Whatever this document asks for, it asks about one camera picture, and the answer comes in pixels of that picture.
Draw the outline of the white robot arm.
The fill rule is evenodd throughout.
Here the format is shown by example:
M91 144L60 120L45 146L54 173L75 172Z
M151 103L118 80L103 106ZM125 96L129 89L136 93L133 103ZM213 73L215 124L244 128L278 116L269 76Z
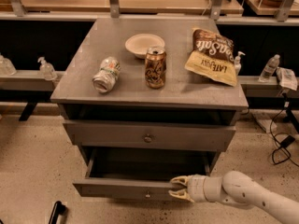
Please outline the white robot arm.
M234 207L256 206L282 224L299 224L299 202L276 194L249 176L230 171L224 176L182 175L170 180L183 187L169 194L193 203L222 203Z

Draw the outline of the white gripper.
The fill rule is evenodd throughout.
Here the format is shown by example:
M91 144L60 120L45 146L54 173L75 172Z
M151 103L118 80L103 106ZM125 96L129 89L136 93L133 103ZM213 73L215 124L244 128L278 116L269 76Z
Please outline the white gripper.
M221 177L209 177L205 175L181 175L170 180L172 184L179 184L187 189L169 190L173 198L188 202L219 202L221 200Z

